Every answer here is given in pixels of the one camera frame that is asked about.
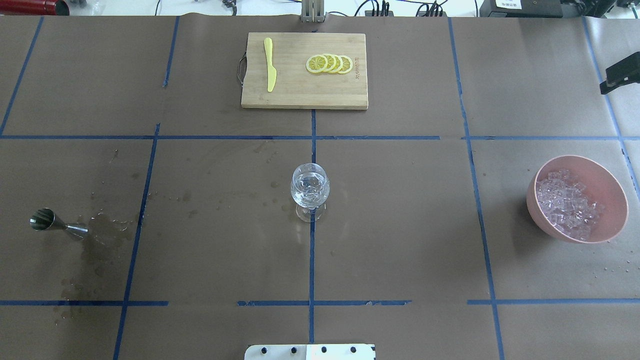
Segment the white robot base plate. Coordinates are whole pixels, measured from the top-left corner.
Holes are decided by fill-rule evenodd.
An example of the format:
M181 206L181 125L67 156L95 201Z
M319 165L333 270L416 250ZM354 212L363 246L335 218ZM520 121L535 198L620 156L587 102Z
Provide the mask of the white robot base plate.
M247 347L245 360L375 360L374 344L256 344Z

